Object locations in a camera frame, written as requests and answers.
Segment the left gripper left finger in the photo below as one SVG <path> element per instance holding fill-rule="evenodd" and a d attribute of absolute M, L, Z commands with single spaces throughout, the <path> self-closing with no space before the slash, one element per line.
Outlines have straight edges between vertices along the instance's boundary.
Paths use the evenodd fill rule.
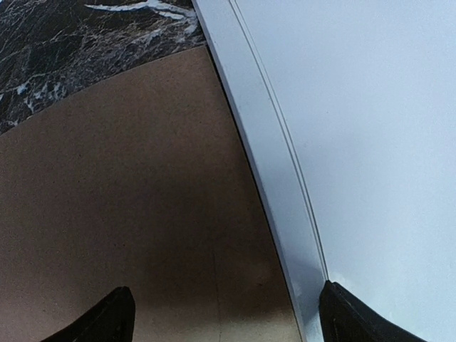
<path fill-rule="evenodd" d="M 134 326 L 135 300 L 128 287 L 120 286 L 43 342 L 132 342 Z"/>

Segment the landscape photo print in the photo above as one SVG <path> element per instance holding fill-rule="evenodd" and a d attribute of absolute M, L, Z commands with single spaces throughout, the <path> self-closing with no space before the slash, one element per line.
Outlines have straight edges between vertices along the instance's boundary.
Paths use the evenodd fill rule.
<path fill-rule="evenodd" d="M 455 339 L 455 3 L 237 1 L 276 96 L 328 277 Z"/>

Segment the brown cardboard backing board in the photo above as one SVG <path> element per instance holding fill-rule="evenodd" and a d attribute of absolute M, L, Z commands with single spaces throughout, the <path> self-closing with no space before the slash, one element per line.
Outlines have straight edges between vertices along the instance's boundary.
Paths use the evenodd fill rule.
<path fill-rule="evenodd" d="M 301 338 L 205 46 L 1 136 L 1 339 L 40 341 L 118 286 L 135 341 Z"/>

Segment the white picture frame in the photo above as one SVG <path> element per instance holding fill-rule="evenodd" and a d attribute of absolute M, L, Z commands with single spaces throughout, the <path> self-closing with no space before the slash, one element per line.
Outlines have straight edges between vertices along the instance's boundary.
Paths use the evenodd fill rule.
<path fill-rule="evenodd" d="M 301 337 L 322 341 L 328 278 L 313 207 L 283 111 L 237 1 L 194 1 L 244 143 Z"/>

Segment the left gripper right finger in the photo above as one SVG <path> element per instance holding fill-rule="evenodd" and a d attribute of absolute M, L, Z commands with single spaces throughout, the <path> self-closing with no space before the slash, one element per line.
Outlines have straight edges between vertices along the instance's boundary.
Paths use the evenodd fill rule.
<path fill-rule="evenodd" d="M 377 314 L 337 282 L 325 282 L 318 309 L 325 342 L 424 342 Z"/>

